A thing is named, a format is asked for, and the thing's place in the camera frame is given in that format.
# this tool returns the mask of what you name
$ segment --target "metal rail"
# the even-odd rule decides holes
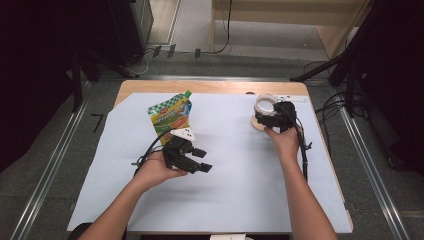
[[[71,142],[75,130],[77,129],[78,124],[81,120],[81,117],[84,114],[89,99],[90,89],[91,84],[87,82],[84,86],[84,92],[86,93],[86,97],[82,102],[81,106],[78,108],[78,110],[71,115],[71,118],[69,119],[69,122],[66,125],[66,128],[50,157],[46,169],[44,170],[44,173],[37,184],[37,187],[35,188],[34,192],[32,193],[30,199],[28,200],[24,208],[24,212],[21,218],[19,219],[19,222],[15,228],[15,231],[12,234],[12,237],[10,238],[11,240],[27,238],[28,233],[34,223],[34,220],[44,202],[44,199],[47,196],[47,192],[50,189],[53,179],[56,176],[57,170],[59,169],[59,166],[62,163],[62,159],[65,156],[69,143]]]
[[[386,186],[384,185],[383,179],[380,177],[377,167],[374,165],[374,161],[368,151],[367,146],[365,145],[362,135],[356,125],[355,119],[350,118],[349,114],[344,108],[341,110],[341,114],[343,121],[346,124],[346,128],[348,129],[355,148],[359,154],[359,158],[361,159],[370,184],[380,204],[381,210],[383,211],[390,230],[392,231],[394,239],[409,240],[410,237],[405,226],[403,225],[400,214]]]

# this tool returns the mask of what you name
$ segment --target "person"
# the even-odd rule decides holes
[[[337,239],[336,233],[313,195],[297,163],[299,142],[295,128],[276,133],[264,131],[271,138],[284,174],[294,239]],[[187,175],[166,167],[162,152],[154,152],[112,204],[91,224],[79,239],[121,239],[140,197],[150,188],[171,178]]]

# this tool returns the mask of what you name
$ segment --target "colorful package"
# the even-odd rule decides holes
[[[147,113],[152,120],[156,134],[159,136],[164,131],[176,128],[190,127],[188,116],[191,110],[191,102],[188,99],[190,91],[185,94],[177,94],[168,101],[156,104],[147,109]],[[162,145],[171,139],[172,135],[166,134],[160,139]]]

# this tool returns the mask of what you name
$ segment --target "left hand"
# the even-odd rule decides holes
[[[187,172],[180,169],[167,168],[163,153],[154,152],[146,159],[146,162],[141,166],[133,180],[149,189],[168,179],[182,177],[187,174]]]

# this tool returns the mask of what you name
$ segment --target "white tabletop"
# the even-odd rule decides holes
[[[132,178],[131,165],[156,138],[147,108],[175,94],[136,93],[108,115],[96,156],[68,226],[94,221]],[[169,180],[140,199],[128,231],[159,233],[289,233],[284,179],[265,133],[250,124],[257,96],[194,93],[190,125],[194,147],[207,152],[191,157],[213,165]],[[310,99],[294,102],[306,141],[309,185],[337,233],[352,232],[337,178],[319,132]]]

